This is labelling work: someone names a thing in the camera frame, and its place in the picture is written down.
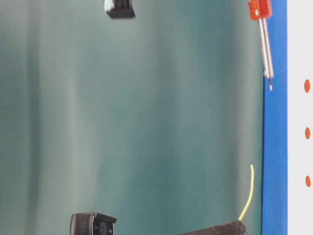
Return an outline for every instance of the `red plastic holder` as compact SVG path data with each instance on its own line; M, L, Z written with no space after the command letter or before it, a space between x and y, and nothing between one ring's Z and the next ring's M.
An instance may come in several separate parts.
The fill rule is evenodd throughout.
M250 0L248 3L250 17L253 21L260 18L269 18L272 16L272 6L270 0Z

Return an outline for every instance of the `yellow cable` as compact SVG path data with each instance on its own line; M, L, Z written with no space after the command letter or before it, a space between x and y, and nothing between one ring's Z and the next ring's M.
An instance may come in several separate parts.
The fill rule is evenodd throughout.
M246 211L248 210L248 207L250 206L251 200L252 200L252 196L253 196L253 188L254 188L254 168L253 165L250 165L251 167L251 186L250 186L250 194L248 197L248 201L246 202L246 206L243 210L243 212L241 212L241 215L239 216L239 221L242 221Z

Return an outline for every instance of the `green backdrop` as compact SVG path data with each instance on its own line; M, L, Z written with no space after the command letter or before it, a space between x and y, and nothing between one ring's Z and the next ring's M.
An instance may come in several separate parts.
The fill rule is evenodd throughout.
M234 221L260 234L262 64L246 0L0 1L0 234L116 234Z

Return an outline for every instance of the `webcam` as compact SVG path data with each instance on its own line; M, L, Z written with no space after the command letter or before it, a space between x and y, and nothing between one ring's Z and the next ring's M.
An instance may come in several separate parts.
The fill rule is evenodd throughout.
M112 19L135 17L132 0L104 0L104 10Z
M70 235L114 235L116 219L97 212L73 214Z

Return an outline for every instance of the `blue panel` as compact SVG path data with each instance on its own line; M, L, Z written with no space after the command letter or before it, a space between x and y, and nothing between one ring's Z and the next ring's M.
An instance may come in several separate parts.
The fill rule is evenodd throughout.
M264 235L287 234L287 0L273 0L268 20L275 77L273 92L264 86Z

